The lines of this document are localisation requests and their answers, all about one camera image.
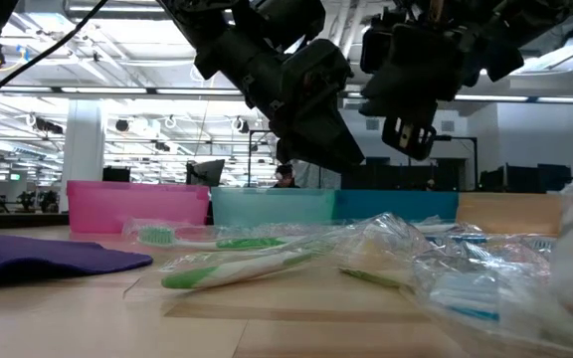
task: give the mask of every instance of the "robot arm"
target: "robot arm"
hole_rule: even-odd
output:
[[[344,171],[363,155],[337,110],[351,75],[341,52],[321,32],[318,0],[159,0],[196,49],[203,78],[222,72],[270,120],[278,160],[293,158]],[[235,25],[225,20],[231,11]],[[285,50],[300,42],[294,54]]]
[[[322,30],[319,0],[158,0],[196,48],[204,78],[221,71],[270,120],[278,160],[345,171],[363,155],[336,109],[351,75]],[[361,68],[373,78],[364,115],[384,116],[382,140],[423,160],[435,139],[438,100],[498,81],[523,65],[518,48],[559,24],[573,0],[395,0],[364,35]],[[225,21],[231,11],[235,25]],[[292,54],[285,49],[298,39]]]

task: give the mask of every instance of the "table surface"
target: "table surface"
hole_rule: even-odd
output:
[[[0,234],[70,240],[68,227]],[[112,249],[128,243],[98,238]],[[0,357],[466,357],[397,290],[301,268],[200,291],[123,273],[0,288]]]

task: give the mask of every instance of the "purple cloth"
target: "purple cloth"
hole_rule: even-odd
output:
[[[0,284],[112,273],[151,263],[147,255],[107,250],[96,243],[0,235]]]

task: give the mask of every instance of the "pink bin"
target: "pink bin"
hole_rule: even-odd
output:
[[[209,187],[69,181],[74,233],[120,234],[128,219],[159,219],[204,225]]]

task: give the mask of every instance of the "blue bin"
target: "blue bin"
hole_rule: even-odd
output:
[[[335,191],[213,188],[214,225],[330,223]]]
[[[436,215],[453,221],[458,206],[456,192],[341,190],[335,199],[334,219],[368,219],[391,212],[412,222]]]

